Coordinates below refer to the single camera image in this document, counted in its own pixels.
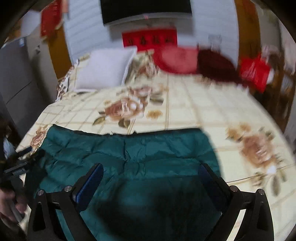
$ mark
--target red gift bag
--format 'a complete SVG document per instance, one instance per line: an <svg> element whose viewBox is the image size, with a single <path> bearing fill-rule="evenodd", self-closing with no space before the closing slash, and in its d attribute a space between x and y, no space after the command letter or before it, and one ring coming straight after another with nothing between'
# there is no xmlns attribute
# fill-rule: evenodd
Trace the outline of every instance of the red gift bag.
<svg viewBox="0 0 296 241"><path fill-rule="evenodd" d="M252 85L263 93L270 70L271 67L259 55L256 59L242 59L240 76L242 79L252 82Z"/></svg>

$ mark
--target garment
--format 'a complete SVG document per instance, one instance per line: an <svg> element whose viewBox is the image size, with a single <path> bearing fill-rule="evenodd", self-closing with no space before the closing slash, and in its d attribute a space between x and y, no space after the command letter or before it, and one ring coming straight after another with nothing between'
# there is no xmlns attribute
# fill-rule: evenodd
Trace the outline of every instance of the garment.
<svg viewBox="0 0 296 241"><path fill-rule="evenodd" d="M40 148L45 155L26 177L31 196L73 185L94 163L104 166L81 213L97 240L204 240L220 217L197 175L207 163L220 176L200 129L95 135L52 126Z"/></svg>

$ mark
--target television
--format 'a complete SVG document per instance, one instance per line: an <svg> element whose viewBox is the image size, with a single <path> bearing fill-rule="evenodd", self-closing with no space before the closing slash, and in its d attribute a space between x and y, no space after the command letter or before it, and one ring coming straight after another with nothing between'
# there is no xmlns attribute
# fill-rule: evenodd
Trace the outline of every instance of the television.
<svg viewBox="0 0 296 241"><path fill-rule="evenodd" d="M144 18L190 17L190 0L100 0L103 23L116 24Z"/></svg>

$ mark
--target white pillow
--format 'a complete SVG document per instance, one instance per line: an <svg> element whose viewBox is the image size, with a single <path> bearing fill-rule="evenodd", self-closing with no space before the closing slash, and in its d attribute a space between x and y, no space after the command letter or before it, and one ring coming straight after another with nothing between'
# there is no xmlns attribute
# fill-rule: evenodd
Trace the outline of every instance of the white pillow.
<svg viewBox="0 0 296 241"><path fill-rule="evenodd" d="M87 66L77 72L75 92L95 91L124 85L137 47L97 49Z"/></svg>

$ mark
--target bed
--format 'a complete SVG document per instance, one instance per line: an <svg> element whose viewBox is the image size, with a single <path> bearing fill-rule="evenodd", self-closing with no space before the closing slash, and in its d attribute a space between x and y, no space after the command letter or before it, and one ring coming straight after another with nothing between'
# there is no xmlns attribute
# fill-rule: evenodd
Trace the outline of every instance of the bed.
<svg viewBox="0 0 296 241"><path fill-rule="evenodd" d="M53 125L99 135L200 128L228 185L249 192L265 190L275 240L285 240L296 223L296 168L273 119L243 88L201 75L168 74L153 64L151 54L137 54L124 86L92 93L71 91L77 72L87 65L88 56L81 58L67 74L69 82L60 84L60 92L68 92L41 113L18 150L29 145L37 150ZM29 214L28 210L24 229ZM243 215L244 210L228 240L234 240Z"/></svg>

